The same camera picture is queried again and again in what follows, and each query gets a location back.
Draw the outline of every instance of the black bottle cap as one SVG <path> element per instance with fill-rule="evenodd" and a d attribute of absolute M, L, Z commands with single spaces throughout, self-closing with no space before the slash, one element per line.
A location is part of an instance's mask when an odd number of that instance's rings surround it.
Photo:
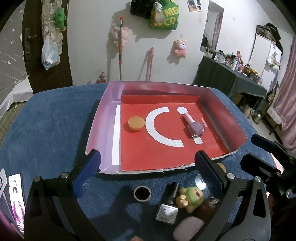
<path fill-rule="evenodd" d="M 172 183 L 172 189 L 168 197 L 164 200 L 165 204 L 175 205 L 175 199 L 179 196 L 180 183 Z"/>

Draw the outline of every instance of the pink teddy bear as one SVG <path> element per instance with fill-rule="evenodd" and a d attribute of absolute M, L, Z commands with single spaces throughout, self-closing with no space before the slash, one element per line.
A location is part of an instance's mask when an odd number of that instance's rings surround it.
<path fill-rule="evenodd" d="M 119 29 L 111 29 L 111 34 L 113 35 L 113 38 L 115 38 L 114 43 L 116 43 L 116 46 L 119 47 L 119 35 L 120 30 Z M 122 28 L 122 40 L 121 40 L 121 46 L 124 47 L 126 43 L 128 42 L 128 27 Z"/>
<path fill-rule="evenodd" d="M 182 41 L 182 40 L 177 40 L 175 41 L 175 45 L 176 45 L 176 50 L 175 53 L 178 57 L 180 58 L 186 58 L 186 40 Z"/>

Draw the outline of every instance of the white computer mouse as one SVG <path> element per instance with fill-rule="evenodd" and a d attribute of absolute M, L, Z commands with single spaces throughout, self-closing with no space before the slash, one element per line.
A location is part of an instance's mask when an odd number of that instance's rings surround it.
<path fill-rule="evenodd" d="M 196 217 L 185 218 L 174 230 L 176 241 L 189 241 L 200 230 L 204 222 Z"/>

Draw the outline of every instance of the pink nail polish bottle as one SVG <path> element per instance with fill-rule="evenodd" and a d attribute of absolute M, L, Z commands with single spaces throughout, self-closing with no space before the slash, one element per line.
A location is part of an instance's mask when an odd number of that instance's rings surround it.
<path fill-rule="evenodd" d="M 194 119 L 188 113 L 185 113 L 183 116 L 188 123 L 187 126 L 190 134 L 195 137 L 202 136 L 203 133 L 205 132 L 205 129 L 202 126 L 202 124 L 200 122 L 194 121 Z"/>

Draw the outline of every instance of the green bag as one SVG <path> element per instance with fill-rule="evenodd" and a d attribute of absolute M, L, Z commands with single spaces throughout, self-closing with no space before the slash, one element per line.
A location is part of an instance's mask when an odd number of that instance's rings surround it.
<path fill-rule="evenodd" d="M 161 23 L 157 22 L 156 19 L 159 19 L 159 17 L 154 9 L 152 9 L 149 26 L 154 29 L 176 30 L 178 26 L 179 6 L 170 0 L 160 0 L 159 3 L 162 4 L 164 21 Z"/>

